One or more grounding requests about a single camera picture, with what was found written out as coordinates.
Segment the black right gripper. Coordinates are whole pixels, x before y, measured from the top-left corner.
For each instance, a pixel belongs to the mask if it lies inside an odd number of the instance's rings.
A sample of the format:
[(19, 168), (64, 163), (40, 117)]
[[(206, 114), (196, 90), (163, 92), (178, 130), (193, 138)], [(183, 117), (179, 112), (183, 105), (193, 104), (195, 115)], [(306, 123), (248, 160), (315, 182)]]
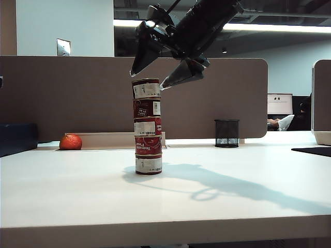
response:
[(203, 52), (219, 32), (219, 10), (189, 10), (178, 22), (166, 10), (149, 10), (137, 27), (138, 50), (130, 75), (139, 74), (168, 49), (181, 62), (160, 84), (161, 90), (203, 79), (210, 65)]

